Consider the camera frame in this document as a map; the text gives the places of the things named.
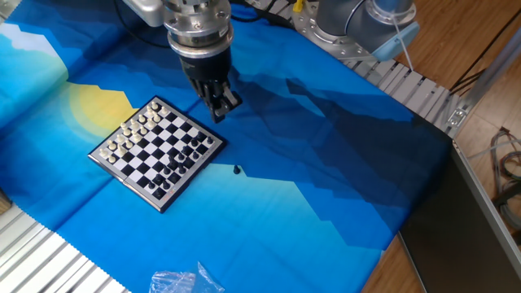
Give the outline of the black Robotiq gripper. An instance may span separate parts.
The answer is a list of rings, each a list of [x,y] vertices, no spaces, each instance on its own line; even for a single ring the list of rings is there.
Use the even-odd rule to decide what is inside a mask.
[[[224,82],[228,80],[231,68],[230,48],[209,58],[180,56],[179,59],[184,73],[197,95],[204,101],[214,123],[220,123],[229,112],[242,104],[240,96],[230,89],[228,82]]]

